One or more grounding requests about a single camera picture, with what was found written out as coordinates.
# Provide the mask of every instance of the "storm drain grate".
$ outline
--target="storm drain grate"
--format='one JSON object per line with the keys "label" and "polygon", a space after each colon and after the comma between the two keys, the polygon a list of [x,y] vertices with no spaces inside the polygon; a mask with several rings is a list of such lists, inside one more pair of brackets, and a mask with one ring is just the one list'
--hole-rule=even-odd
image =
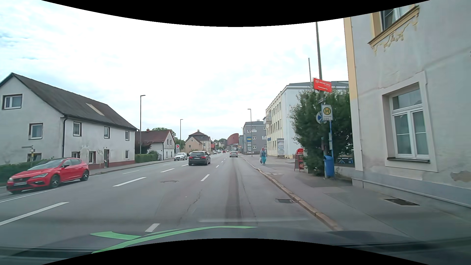
{"label": "storm drain grate", "polygon": [[394,202],[395,204],[399,204],[399,205],[419,206],[418,204],[415,204],[413,202],[406,201],[406,200],[403,200],[403,199],[385,199],[385,200],[390,201],[390,202]]}
{"label": "storm drain grate", "polygon": [[290,199],[275,199],[279,203],[294,203],[294,201]]}

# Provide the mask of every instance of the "red car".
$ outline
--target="red car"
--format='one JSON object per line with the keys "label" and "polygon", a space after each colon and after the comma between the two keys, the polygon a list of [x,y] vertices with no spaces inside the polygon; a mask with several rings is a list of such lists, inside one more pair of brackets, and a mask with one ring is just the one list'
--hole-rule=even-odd
{"label": "red car", "polygon": [[59,158],[41,162],[11,176],[7,190],[13,194],[41,187],[57,188],[60,183],[89,178],[88,164],[79,158]]}

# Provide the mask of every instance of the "sky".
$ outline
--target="sky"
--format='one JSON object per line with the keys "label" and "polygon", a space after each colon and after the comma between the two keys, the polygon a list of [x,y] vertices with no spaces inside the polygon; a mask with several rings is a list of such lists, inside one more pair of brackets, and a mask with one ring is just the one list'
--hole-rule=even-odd
{"label": "sky", "polygon": [[[322,76],[348,80],[343,19],[318,22]],[[318,77],[315,23],[205,27],[40,0],[0,1],[0,80],[11,72],[101,101],[142,130],[241,133],[289,83]]]}

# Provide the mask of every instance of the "road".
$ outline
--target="road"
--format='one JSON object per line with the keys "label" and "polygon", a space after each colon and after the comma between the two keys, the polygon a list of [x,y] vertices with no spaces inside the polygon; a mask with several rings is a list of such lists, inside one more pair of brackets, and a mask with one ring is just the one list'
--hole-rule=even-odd
{"label": "road", "polygon": [[275,199],[289,197],[241,157],[212,155],[207,166],[169,161],[52,190],[0,194],[0,246],[34,248],[97,232],[216,225],[329,231],[298,204]]}

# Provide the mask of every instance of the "pedestrian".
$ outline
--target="pedestrian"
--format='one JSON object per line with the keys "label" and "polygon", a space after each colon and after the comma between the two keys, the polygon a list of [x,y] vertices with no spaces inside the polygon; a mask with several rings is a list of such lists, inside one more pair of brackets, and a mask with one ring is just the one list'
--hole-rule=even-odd
{"label": "pedestrian", "polygon": [[262,151],[260,151],[260,159],[262,160],[262,165],[264,165],[267,161],[267,151],[264,147],[262,147]]}

